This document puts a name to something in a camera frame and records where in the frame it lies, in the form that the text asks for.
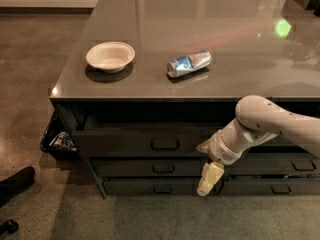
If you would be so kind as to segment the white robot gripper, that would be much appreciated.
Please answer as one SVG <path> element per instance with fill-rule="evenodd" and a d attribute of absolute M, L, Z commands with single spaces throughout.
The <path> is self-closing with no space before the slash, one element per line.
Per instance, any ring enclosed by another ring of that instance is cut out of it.
<path fill-rule="evenodd" d="M 200 143 L 196 150 L 209 155 L 214 161 L 205 163 L 197 193 L 207 196 L 224 174 L 224 165 L 237 161 L 244 151 L 243 140 L 234 130 L 218 130 L 210 139 Z"/>

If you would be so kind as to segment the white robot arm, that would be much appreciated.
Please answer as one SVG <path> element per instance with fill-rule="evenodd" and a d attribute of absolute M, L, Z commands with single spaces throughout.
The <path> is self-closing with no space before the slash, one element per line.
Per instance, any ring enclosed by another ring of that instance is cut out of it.
<path fill-rule="evenodd" d="M 223 176 L 225 166 L 236 162 L 247 149 L 277 136 L 320 156 L 319 118 L 287 111 L 261 96 L 242 98 L 235 118 L 196 147 L 211 159 L 203 166 L 197 193 L 207 196 Z"/>

